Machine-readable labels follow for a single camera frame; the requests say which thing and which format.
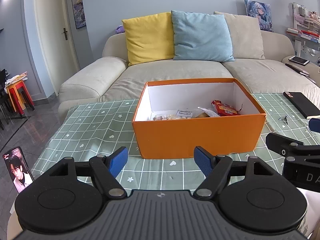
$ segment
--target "yellow pillow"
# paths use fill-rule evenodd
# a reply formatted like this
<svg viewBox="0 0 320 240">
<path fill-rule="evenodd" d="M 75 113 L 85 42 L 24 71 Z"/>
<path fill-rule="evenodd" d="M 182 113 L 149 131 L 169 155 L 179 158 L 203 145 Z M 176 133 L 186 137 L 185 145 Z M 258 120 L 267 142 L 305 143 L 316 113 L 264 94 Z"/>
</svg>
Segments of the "yellow pillow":
<svg viewBox="0 0 320 240">
<path fill-rule="evenodd" d="M 174 57 L 171 13 L 122 20 L 129 66 Z"/>
</svg>

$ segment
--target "red snack package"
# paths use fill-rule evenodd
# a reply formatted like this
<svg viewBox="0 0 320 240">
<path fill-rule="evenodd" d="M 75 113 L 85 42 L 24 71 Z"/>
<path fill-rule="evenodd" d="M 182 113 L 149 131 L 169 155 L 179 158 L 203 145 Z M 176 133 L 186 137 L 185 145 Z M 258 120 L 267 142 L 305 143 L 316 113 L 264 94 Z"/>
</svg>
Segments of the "red snack package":
<svg viewBox="0 0 320 240">
<path fill-rule="evenodd" d="M 234 109 L 232 106 L 221 103 L 219 100 L 213 100 L 211 105 L 215 106 L 216 113 L 220 116 L 239 115 L 236 109 Z"/>
</svg>

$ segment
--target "label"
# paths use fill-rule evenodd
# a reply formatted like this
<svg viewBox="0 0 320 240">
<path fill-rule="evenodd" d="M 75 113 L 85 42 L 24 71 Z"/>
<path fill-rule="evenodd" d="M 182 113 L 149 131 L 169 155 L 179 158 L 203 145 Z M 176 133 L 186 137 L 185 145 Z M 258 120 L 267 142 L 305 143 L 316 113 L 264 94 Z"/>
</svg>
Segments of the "label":
<svg viewBox="0 0 320 240">
<path fill-rule="evenodd" d="M 193 112 L 178 110 L 177 116 L 181 116 L 181 117 L 183 117 L 183 116 L 184 116 L 184 117 L 192 117 L 192 116 L 193 116 Z"/>
<path fill-rule="evenodd" d="M 285 92 L 290 98 L 293 98 L 293 96 L 289 92 Z"/>
</svg>

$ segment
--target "floor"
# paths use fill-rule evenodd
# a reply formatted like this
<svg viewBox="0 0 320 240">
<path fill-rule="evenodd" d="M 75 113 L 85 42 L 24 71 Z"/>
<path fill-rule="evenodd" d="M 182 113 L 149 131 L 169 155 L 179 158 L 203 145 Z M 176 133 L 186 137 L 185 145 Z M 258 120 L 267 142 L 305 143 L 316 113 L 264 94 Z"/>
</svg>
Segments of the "floor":
<svg viewBox="0 0 320 240">
<path fill-rule="evenodd" d="M 55 98 L 50 104 L 35 106 L 34 111 L 27 108 L 25 110 L 25 114 L 29 116 L 27 121 L 26 119 L 13 119 L 9 125 L 0 113 L 0 119 L 4 125 L 4 131 L 0 130 L 0 149 L 22 125 L 4 147 L 1 156 L 10 148 L 20 146 L 29 168 L 32 168 L 47 141 L 60 127 L 58 107 L 59 101 L 58 98 Z M 10 209 L 17 194 L 4 162 L 0 160 L 0 240 L 7 239 Z"/>
</svg>

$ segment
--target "light blue pillow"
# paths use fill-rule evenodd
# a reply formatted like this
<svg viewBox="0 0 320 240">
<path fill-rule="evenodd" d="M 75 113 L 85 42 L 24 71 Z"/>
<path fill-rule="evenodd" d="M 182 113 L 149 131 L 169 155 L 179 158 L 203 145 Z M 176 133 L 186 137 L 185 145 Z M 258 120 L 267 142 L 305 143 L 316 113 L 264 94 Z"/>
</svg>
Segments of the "light blue pillow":
<svg viewBox="0 0 320 240">
<path fill-rule="evenodd" d="M 171 11 L 173 60 L 234 61 L 224 15 Z"/>
</svg>

